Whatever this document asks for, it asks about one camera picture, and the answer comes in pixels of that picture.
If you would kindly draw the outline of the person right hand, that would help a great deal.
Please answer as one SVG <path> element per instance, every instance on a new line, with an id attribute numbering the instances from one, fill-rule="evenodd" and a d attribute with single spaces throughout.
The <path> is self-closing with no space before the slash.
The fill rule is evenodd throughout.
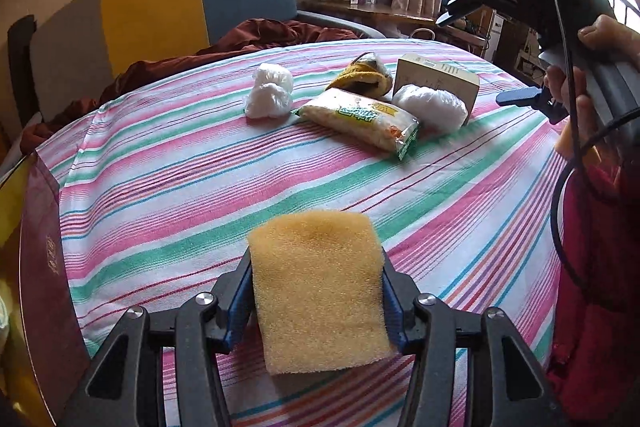
<path id="1" fill-rule="evenodd" d="M 600 15 L 590 26 L 578 31 L 578 38 L 590 50 L 620 52 L 639 66 L 640 36 L 638 32 L 612 17 Z M 578 67 L 574 67 L 573 76 L 574 94 L 570 94 L 564 72 L 556 66 L 550 66 L 547 69 L 544 85 L 550 89 L 552 98 L 561 101 L 567 110 L 570 110 L 570 103 L 574 102 L 580 142 L 584 143 L 598 130 L 597 118 L 587 93 L 585 73 Z"/>

